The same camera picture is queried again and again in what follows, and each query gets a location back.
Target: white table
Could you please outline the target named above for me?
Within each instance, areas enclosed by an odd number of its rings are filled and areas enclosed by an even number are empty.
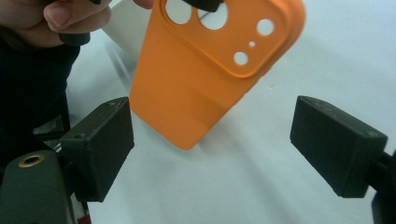
[[[396,1],[305,0],[298,42],[192,150],[173,147],[133,115],[135,147],[94,224],[369,224],[364,199],[338,198],[290,143],[298,95],[325,100],[396,148]],[[73,123],[129,92],[136,62],[103,31],[69,78]]]

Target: hand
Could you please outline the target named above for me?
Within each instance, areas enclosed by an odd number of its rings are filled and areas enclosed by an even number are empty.
[[[17,37],[34,49],[57,47],[62,45],[58,33],[88,33],[106,25],[110,1],[95,5],[89,0],[0,0],[0,35],[11,45]],[[154,0],[134,1],[152,8]]]

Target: orange phone case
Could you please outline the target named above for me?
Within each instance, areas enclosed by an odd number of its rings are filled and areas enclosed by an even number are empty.
[[[225,0],[218,30],[191,8],[185,24],[156,0],[136,67],[130,104],[136,115],[182,149],[193,147],[296,41],[304,27],[300,0]],[[258,22],[274,25],[261,34]],[[248,56],[245,64],[236,52]]]

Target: finger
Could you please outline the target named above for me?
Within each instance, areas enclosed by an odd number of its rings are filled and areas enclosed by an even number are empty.
[[[44,9],[44,17],[50,27],[62,30],[102,12],[108,7],[110,1],[105,0],[100,5],[95,5],[89,0],[56,1]]]
[[[134,0],[134,2],[145,9],[151,9],[154,5],[154,0]]]
[[[67,27],[57,28],[51,27],[49,24],[49,28],[61,34],[84,34],[104,27],[110,20],[110,15],[111,10],[109,7],[106,7],[104,10],[90,16],[89,18],[75,22]]]

